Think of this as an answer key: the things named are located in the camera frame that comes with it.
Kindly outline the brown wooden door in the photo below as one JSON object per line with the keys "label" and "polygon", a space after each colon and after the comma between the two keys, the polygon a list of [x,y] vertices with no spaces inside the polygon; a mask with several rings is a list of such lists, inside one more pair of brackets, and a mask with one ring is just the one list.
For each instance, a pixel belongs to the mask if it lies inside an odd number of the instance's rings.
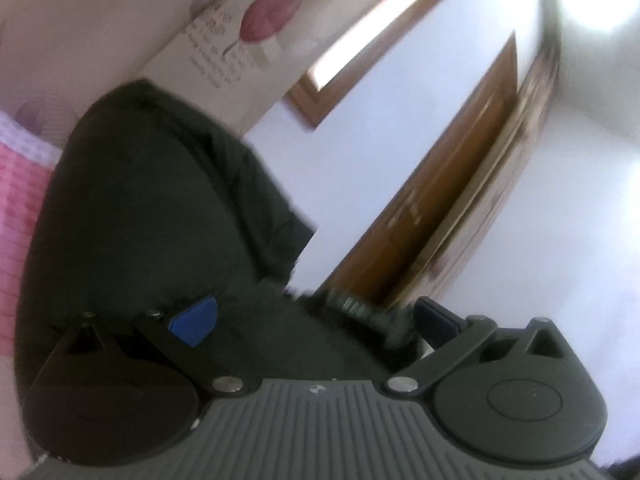
{"label": "brown wooden door", "polygon": [[553,86],[555,40],[542,42],[525,80],[518,81],[516,41],[508,39],[487,73],[436,143],[369,229],[322,283],[388,307],[405,295],[434,260],[475,192],[491,157],[524,122],[537,90]]}

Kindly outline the beige leaf-print curtain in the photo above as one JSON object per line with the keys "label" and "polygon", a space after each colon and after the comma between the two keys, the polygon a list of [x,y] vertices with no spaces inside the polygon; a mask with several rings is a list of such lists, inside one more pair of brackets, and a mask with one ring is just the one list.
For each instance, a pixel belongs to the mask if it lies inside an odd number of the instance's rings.
{"label": "beige leaf-print curtain", "polygon": [[381,0],[1,0],[1,108],[63,145],[147,79],[246,133]]}

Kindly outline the black jacket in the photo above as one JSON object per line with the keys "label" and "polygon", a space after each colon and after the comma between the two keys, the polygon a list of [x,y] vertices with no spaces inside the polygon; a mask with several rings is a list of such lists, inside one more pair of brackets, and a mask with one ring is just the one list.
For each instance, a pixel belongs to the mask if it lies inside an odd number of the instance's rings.
{"label": "black jacket", "polygon": [[382,382],[423,344],[393,315],[285,295],[312,237],[254,152],[146,81],[100,99],[47,189],[16,312],[15,375],[36,448],[149,454],[212,396],[149,346],[139,315],[213,296],[198,350],[247,387]]}

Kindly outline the pink checkered bed sheet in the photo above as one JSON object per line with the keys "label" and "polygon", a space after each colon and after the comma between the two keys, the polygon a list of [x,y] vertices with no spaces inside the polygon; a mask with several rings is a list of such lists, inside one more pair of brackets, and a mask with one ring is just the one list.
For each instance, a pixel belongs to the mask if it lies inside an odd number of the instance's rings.
{"label": "pink checkered bed sheet", "polygon": [[28,246],[61,151],[7,114],[1,115],[1,477],[16,479],[32,463],[20,422],[14,330]]}

